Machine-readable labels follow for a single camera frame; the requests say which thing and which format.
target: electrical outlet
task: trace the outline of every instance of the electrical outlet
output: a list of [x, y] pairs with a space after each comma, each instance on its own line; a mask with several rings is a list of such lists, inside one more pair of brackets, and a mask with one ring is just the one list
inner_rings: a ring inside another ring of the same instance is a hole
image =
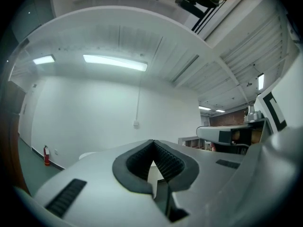
[[139, 129], [139, 121], [135, 120], [133, 125], [135, 129]]

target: vent slot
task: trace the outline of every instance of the vent slot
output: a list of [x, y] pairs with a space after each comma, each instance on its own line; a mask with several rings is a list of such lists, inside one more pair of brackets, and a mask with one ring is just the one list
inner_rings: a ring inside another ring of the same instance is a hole
[[62, 218], [87, 182], [73, 179], [47, 206], [46, 209]]
[[232, 162], [232, 161], [226, 161], [226, 160], [217, 160], [216, 161], [217, 164], [222, 165], [222, 166], [227, 166], [233, 169], [238, 169], [238, 167], [240, 166], [240, 163], [237, 162]]

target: white wall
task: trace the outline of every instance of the white wall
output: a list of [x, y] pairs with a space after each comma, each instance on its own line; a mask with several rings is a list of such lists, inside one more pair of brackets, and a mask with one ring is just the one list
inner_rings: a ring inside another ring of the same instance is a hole
[[197, 94], [158, 79], [142, 82], [134, 129], [138, 86], [104, 80], [47, 77], [36, 104], [31, 145], [62, 167], [85, 152], [145, 139], [178, 142], [201, 125]]
[[209, 117], [201, 115], [201, 125], [202, 126], [209, 126]]
[[18, 132], [20, 138], [29, 146], [32, 145], [33, 120], [37, 102], [44, 88], [44, 84], [44, 78], [33, 80], [22, 104]]

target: black stripe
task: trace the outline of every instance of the black stripe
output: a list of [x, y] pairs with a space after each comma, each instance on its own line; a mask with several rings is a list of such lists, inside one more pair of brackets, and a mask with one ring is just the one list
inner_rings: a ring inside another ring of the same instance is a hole
[[264, 102], [265, 102], [265, 104], [266, 104], [268, 110], [270, 111], [271, 116], [272, 116], [273, 119], [274, 119], [274, 122], [275, 122], [275, 125], [276, 125], [277, 130], [278, 130], [278, 131], [281, 131], [282, 129], [284, 129], [284, 128], [287, 126], [287, 123], [286, 123], [285, 120], [283, 120], [283, 121], [280, 123], [279, 118], [278, 118], [278, 116], [277, 116], [277, 114], [276, 114], [276, 112], [275, 112], [275, 110], [274, 110], [274, 108], [273, 108], [273, 106], [272, 106], [272, 104], [271, 104], [271, 102], [270, 102], [271, 99], [274, 99], [274, 101], [276, 102], [276, 100], [275, 100], [275, 98], [274, 98], [274, 96], [272, 95], [271, 92], [270, 92], [269, 94], [267, 94], [267, 95], [263, 98], [263, 100], [264, 100]]

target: green floor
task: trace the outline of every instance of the green floor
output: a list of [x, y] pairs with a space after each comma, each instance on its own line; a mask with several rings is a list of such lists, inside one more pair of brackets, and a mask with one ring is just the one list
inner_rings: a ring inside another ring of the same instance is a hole
[[19, 138], [19, 159], [23, 177], [32, 196], [51, 177], [60, 172], [53, 166], [45, 166], [43, 159], [31, 151], [30, 147]]

